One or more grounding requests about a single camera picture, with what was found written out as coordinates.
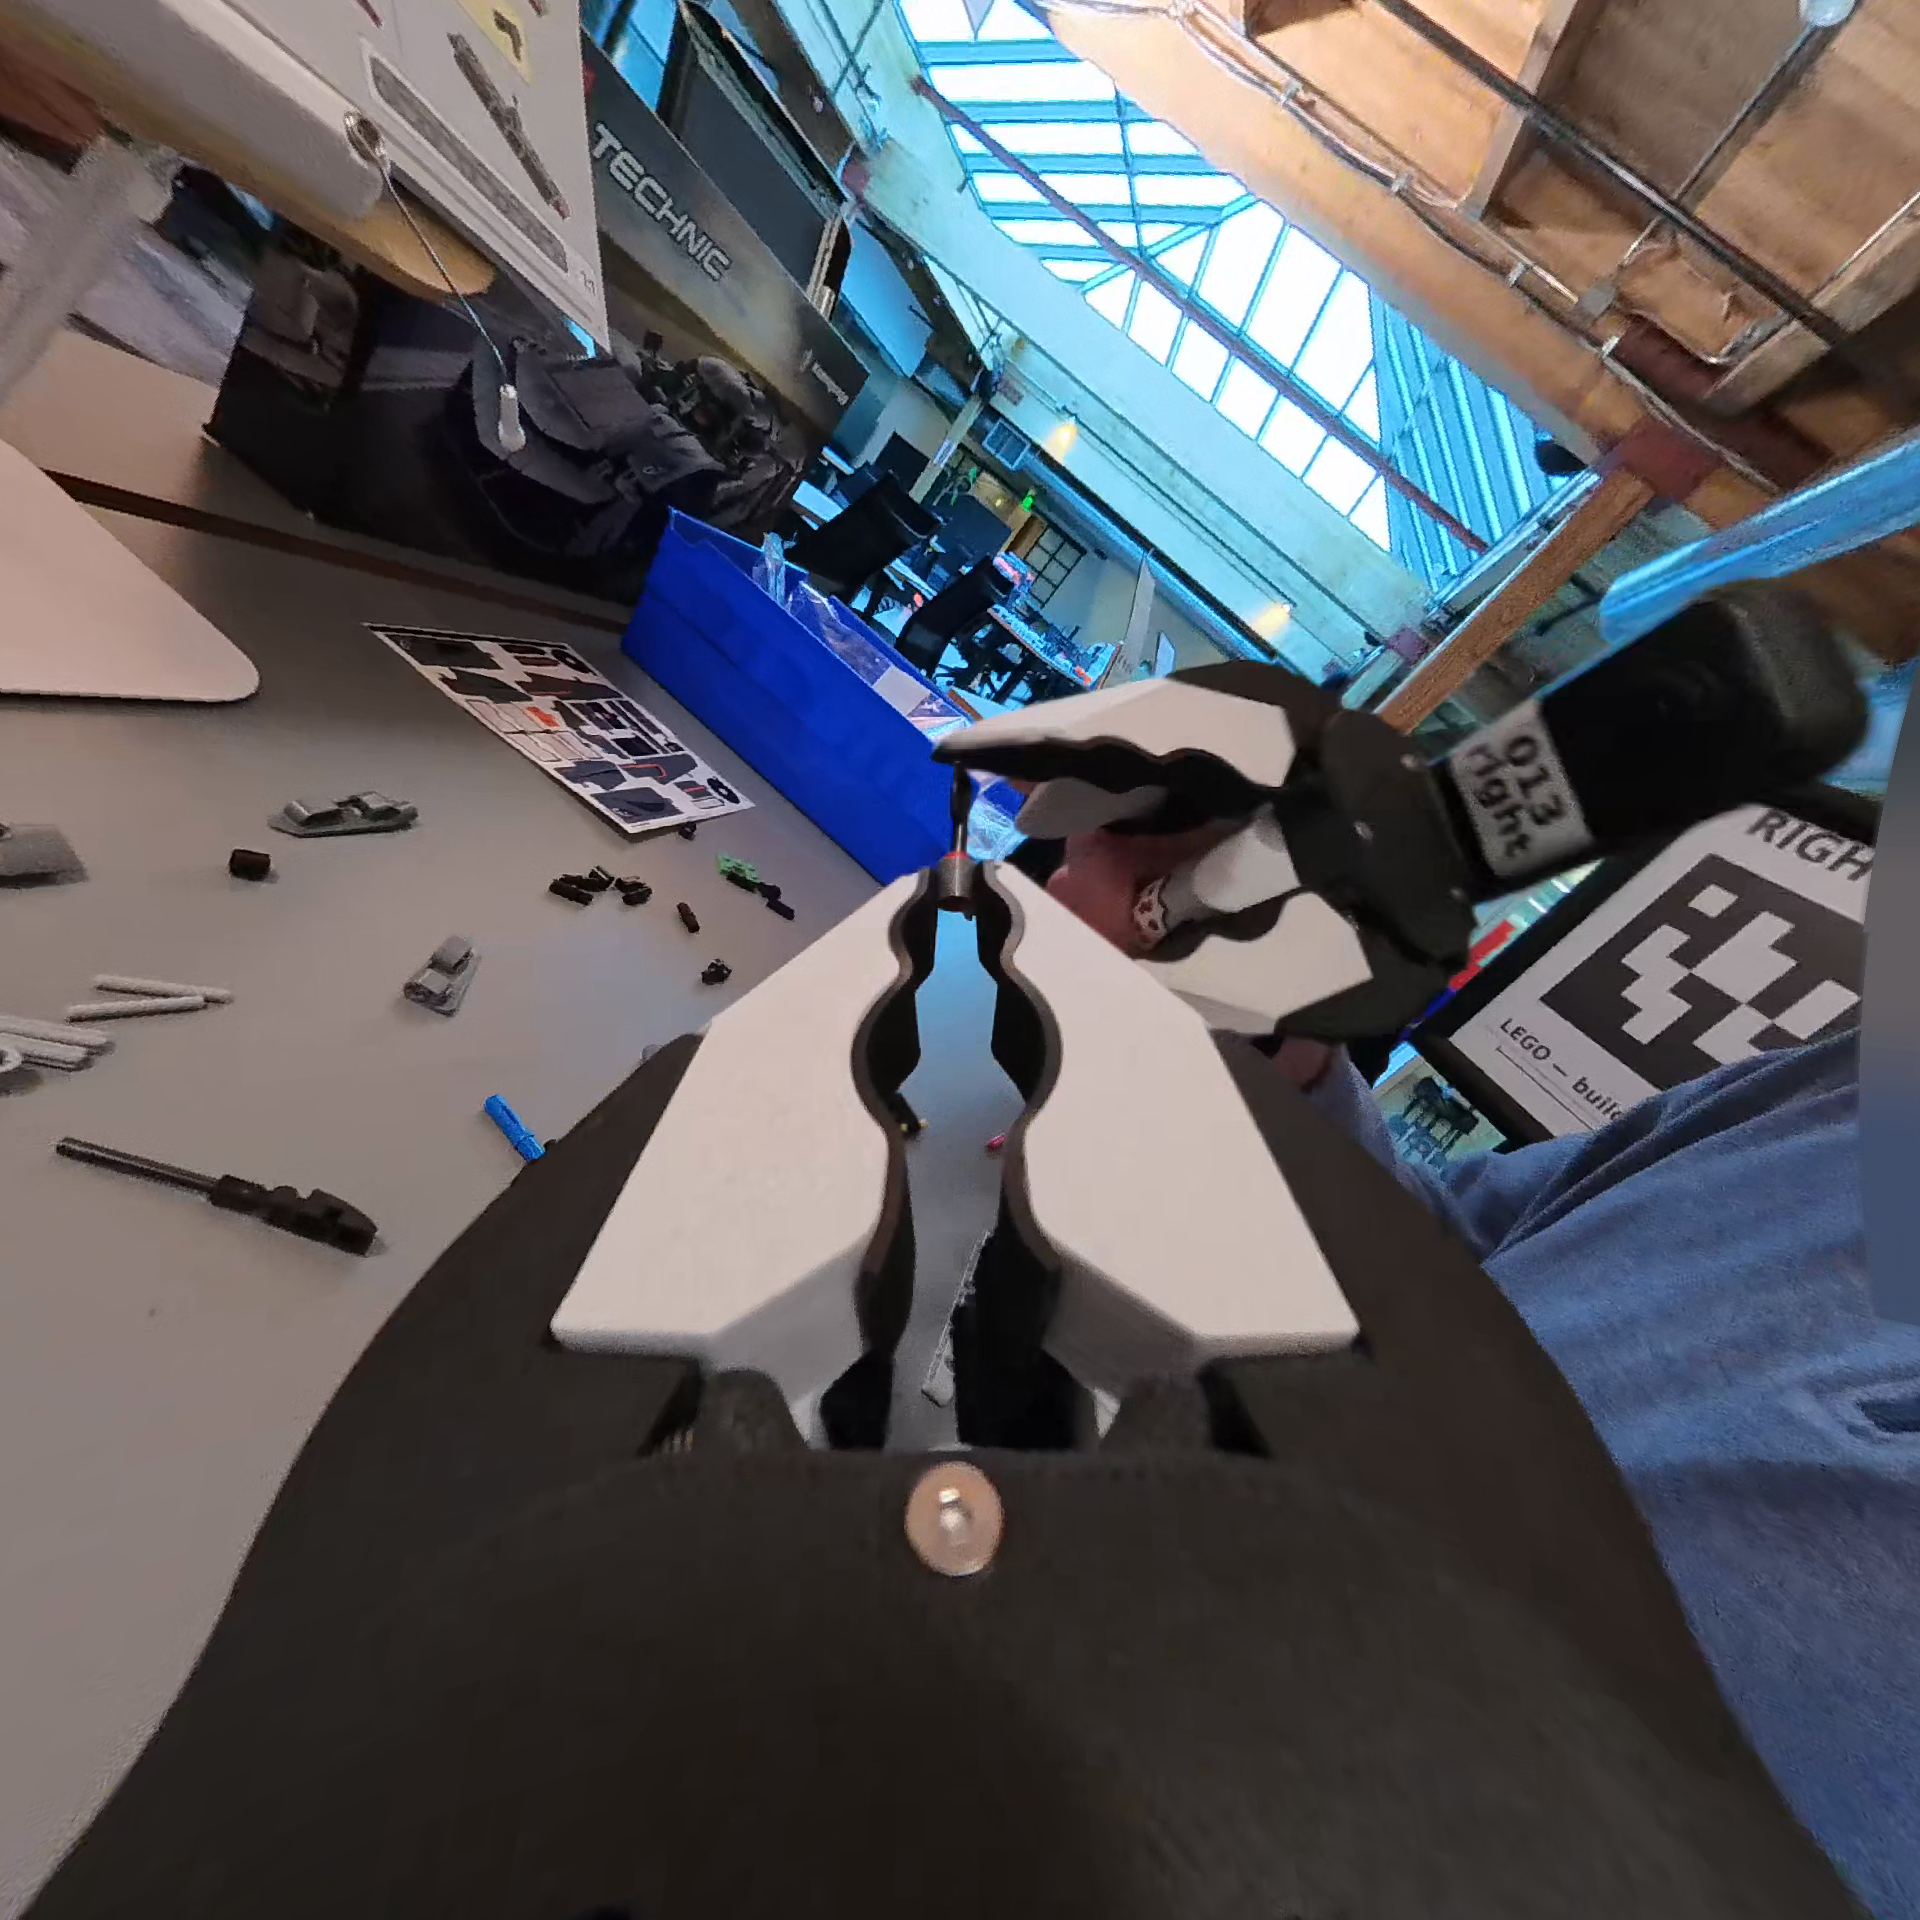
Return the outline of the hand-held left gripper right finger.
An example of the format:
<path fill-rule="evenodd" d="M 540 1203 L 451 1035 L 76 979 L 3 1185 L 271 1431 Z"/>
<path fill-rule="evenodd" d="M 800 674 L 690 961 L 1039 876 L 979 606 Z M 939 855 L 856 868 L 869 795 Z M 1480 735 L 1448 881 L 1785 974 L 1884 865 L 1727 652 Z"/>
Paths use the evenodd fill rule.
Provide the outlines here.
<path fill-rule="evenodd" d="M 1073 1449 L 1097 1404 L 1361 1324 L 1205 1020 L 1010 867 L 973 878 L 993 1058 L 1023 1095 L 951 1321 L 968 1449 Z"/>

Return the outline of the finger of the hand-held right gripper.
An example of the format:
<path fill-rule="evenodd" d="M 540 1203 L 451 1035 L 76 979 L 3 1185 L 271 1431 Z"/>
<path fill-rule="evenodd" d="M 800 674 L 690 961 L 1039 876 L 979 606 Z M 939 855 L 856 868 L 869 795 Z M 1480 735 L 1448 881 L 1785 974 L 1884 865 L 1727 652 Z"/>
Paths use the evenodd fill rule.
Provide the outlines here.
<path fill-rule="evenodd" d="M 1079 775 L 1032 785 L 1015 817 L 1024 840 L 1066 841 L 1079 835 L 1179 836 L 1205 825 L 1205 811 L 1165 785 L 1109 788 Z"/>
<path fill-rule="evenodd" d="M 1232 795 L 1285 785 L 1295 732 L 1279 705 L 1152 680 L 979 720 L 936 743 L 931 756 L 1026 786 L 1075 780 L 1101 794 Z"/>

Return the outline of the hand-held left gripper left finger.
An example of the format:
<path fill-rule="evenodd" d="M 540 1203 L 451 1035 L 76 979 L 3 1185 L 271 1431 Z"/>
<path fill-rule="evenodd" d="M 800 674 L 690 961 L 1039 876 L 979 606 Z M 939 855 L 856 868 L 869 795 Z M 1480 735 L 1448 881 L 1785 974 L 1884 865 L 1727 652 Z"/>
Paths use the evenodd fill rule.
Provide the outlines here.
<path fill-rule="evenodd" d="M 914 1291 L 900 1090 L 931 970 L 921 873 L 668 1048 L 680 1081 L 552 1338 L 759 1375 L 812 1446 L 879 1446 Z"/>

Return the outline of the person's right forearm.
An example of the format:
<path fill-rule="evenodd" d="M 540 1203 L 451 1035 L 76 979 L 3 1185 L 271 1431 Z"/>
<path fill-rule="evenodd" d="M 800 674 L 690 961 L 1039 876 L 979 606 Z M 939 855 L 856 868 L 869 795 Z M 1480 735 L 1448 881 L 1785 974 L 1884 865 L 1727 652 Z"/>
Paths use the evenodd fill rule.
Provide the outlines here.
<path fill-rule="evenodd" d="M 1722 1691 L 1874 1915 L 1915 1915 L 1915 1479 L 1865 1287 L 1859 1042 L 1777 1048 L 1587 1136 L 1444 1174 L 1343 1058 L 1307 1081 L 1572 1385 Z"/>

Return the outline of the black lego axle with connector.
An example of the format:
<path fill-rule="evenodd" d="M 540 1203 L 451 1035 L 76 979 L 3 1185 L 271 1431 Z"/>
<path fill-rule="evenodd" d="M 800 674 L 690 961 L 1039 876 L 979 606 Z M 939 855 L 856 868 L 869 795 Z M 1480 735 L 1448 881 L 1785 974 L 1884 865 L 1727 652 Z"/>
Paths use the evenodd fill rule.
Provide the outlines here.
<path fill-rule="evenodd" d="M 368 1257 L 377 1244 L 377 1225 L 360 1207 L 324 1190 L 303 1192 L 288 1185 L 256 1185 L 242 1175 L 207 1175 L 170 1161 L 145 1160 L 122 1147 L 63 1136 L 56 1155 L 89 1168 L 119 1174 L 123 1178 L 156 1185 L 170 1192 L 194 1194 L 213 1209 L 248 1217 L 276 1233 L 303 1242 L 327 1246 L 349 1257 Z"/>

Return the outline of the lego sticker sheet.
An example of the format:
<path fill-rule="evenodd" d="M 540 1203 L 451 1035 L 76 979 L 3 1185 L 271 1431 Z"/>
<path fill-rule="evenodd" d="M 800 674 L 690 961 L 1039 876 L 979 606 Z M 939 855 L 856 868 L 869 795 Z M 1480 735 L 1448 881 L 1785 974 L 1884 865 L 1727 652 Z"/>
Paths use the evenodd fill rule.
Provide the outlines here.
<path fill-rule="evenodd" d="M 368 624 L 436 694 L 627 840 L 753 811 L 683 735 L 556 640 Z"/>

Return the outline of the black lego set box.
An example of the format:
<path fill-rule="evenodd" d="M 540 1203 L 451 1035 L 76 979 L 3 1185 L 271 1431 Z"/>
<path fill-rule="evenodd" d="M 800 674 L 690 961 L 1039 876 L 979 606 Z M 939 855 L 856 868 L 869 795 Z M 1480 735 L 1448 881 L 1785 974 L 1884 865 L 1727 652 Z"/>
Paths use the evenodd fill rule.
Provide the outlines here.
<path fill-rule="evenodd" d="M 329 530 L 611 601 L 669 513 L 781 530 L 867 375 L 589 38 L 580 66 L 605 343 L 509 270 L 416 296 L 279 225 L 207 432 Z"/>

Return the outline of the lego instruction booklet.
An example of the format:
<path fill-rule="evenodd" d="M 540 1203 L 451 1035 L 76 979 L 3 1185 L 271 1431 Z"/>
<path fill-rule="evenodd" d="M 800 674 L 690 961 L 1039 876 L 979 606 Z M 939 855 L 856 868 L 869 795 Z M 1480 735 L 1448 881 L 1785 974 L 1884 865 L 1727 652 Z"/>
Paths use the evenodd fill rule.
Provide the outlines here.
<path fill-rule="evenodd" d="M 355 25 L 395 170 L 609 347 L 580 8 L 372 3 Z"/>

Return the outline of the person's right hand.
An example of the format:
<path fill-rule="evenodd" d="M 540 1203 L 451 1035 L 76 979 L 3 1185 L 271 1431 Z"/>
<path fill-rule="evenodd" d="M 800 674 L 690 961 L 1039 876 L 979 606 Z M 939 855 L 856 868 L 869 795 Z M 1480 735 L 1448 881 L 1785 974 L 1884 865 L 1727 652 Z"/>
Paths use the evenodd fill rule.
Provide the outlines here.
<path fill-rule="evenodd" d="M 1183 832 L 1112 825 L 1064 841 L 1047 894 L 1106 945 L 1141 959 L 1177 934 L 1265 905 L 1276 894 L 1271 867 L 1248 824 Z"/>

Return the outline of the black office chair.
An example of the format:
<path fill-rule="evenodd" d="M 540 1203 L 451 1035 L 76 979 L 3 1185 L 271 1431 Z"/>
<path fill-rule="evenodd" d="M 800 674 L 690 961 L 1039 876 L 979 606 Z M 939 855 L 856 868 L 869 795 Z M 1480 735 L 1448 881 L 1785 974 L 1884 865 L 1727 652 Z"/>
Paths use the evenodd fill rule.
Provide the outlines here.
<path fill-rule="evenodd" d="M 929 684 L 941 682 L 941 660 L 948 649 L 959 654 L 959 671 L 948 684 L 971 682 L 999 647 L 987 640 L 991 614 L 1024 587 L 1024 564 L 1005 554 L 995 554 L 968 568 L 947 587 L 932 595 L 903 626 L 897 649 Z"/>
<path fill-rule="evenodd" d="M 939 528 L 941 519 L 936 513 L 913 499 L 895 473 L 880 471 L 839 514 L 793 543 L 787 560 L 821 593 L 853 606 L 885 570 L 932 540 Z"/>

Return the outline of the blue plastic bin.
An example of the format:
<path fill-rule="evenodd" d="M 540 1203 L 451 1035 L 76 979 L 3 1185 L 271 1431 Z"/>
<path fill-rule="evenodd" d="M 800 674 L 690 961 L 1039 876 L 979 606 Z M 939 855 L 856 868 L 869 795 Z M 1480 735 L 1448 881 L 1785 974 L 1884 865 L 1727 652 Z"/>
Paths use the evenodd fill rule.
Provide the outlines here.
<path fill-rule="evenodd" d="M 759 548 L 669 513 L 624 654 L 876 881 L 951 846 L 951 769 L 754 583 Z"/>

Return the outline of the white board with black pattern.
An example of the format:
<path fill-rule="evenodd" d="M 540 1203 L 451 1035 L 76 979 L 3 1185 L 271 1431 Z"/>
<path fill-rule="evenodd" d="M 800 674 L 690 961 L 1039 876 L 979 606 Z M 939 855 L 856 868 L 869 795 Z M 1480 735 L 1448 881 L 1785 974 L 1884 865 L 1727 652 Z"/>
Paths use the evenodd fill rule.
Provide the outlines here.
<path fill-rule="evenodd" d="M 1859 1025 L 1879 809 L 1825 792 L 1603 860 L 1441 1004 L 1413 1048 L 1507 1140 Z"/>

